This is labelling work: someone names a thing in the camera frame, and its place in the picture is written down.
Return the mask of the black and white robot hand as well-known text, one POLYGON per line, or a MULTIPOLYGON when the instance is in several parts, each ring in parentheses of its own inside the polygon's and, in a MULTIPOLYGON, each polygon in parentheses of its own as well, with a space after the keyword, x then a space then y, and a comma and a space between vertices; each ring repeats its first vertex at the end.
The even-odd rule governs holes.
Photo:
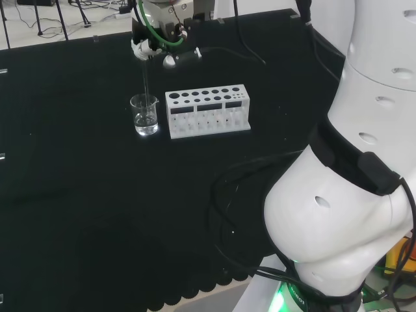
POLYGON ((179 68, 198 62, 202 52, 196 43, 198 24, 187 18, 184 24, 169 21, 164 24, 149 14, 146 16, 152 29, 142 20, 142 16, 132 15, 131 49, 141 62, 161 56, 166 69, 179 68))

